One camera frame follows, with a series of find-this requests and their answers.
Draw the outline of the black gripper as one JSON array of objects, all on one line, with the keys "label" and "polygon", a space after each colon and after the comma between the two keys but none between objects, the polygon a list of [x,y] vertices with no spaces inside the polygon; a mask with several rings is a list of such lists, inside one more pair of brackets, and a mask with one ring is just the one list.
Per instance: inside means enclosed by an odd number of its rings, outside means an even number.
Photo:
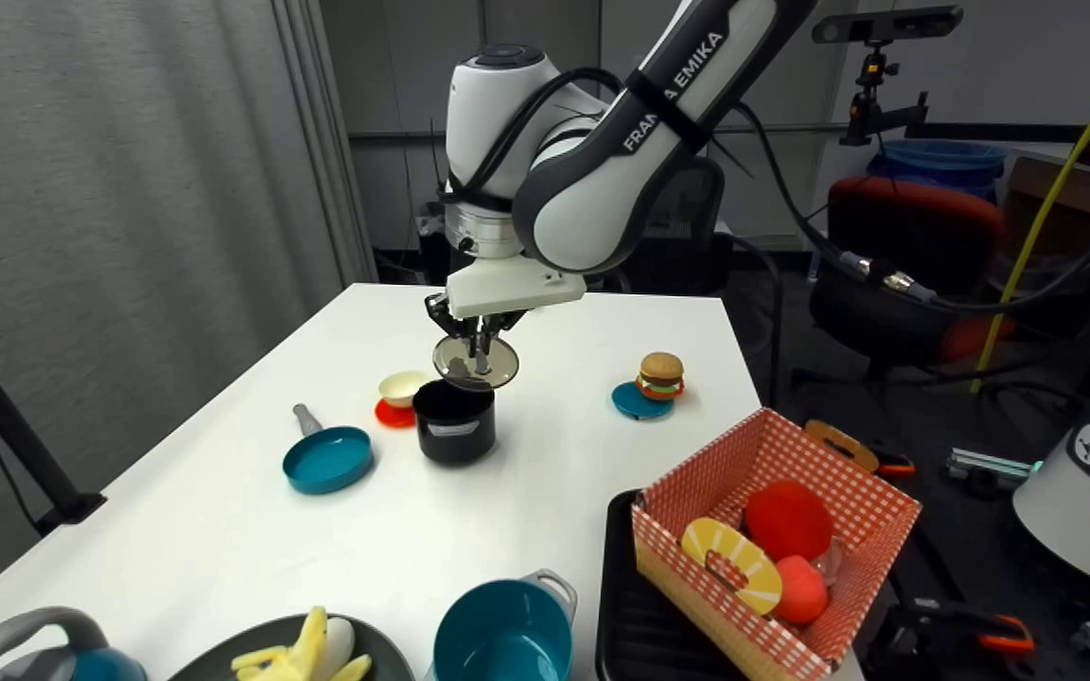
[{"label": "black gripper", "polygon": [[471,376],[471,351],[472,351],[477,376],[493,376],[498,337],[519,324],[519,309],[486,315],[486,319],[455,319],[451,300],[443,290],[427,295],[424,309],[448,334],[448,342],[441,343],[441,360],[448,376]]}]

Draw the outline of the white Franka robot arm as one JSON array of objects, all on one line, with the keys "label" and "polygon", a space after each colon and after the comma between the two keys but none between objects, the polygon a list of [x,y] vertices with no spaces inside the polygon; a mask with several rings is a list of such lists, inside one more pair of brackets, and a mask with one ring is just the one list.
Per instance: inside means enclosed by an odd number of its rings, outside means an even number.
[{"label": "white Franka robot arm", "polygon": [[527,309],[577,303],[644,240],[667,187],[808,23],[814,0],[683,0],[619,78],[559,73],[533,46],[490,46],[451,73],[448,189],[466,265],[424,300],[448,380],[509,385]]}]

